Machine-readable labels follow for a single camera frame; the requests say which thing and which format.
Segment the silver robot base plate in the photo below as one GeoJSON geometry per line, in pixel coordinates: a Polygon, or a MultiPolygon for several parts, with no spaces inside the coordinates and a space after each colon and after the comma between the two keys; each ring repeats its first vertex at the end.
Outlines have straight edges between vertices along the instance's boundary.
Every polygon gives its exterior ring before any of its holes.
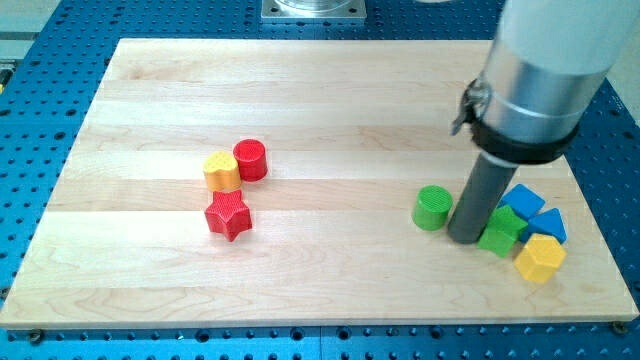
{"type": "Polygon", "coordinates": [[[266,21],[364,20],[365,0],[262,0],[261,19],[266,21]]]}

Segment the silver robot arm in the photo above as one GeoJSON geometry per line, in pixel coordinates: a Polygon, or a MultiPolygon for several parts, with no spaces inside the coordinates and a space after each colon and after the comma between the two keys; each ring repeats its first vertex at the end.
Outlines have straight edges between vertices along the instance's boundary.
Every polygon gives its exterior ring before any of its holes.
{"type": "Polygon", "coordinates": [[[508,0],[481,74],[484,123],[526,143],[578,124],[639,19],[639,0],[508,0]]]}

